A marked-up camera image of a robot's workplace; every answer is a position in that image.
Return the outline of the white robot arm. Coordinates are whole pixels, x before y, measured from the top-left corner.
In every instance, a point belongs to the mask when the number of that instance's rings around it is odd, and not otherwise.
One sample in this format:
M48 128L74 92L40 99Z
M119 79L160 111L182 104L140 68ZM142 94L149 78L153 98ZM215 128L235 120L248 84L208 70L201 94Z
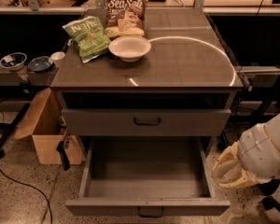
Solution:
M224 188L245 188L280 179L280 113L244 131L217 158L213 178Z

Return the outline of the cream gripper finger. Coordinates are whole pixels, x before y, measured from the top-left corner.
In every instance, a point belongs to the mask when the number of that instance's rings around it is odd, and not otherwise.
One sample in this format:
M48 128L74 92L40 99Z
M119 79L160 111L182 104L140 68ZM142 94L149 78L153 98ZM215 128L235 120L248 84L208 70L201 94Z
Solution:
M237 156L237 147L227 147L217 158L212 176L219 185L239 185L242 180L242 164Z

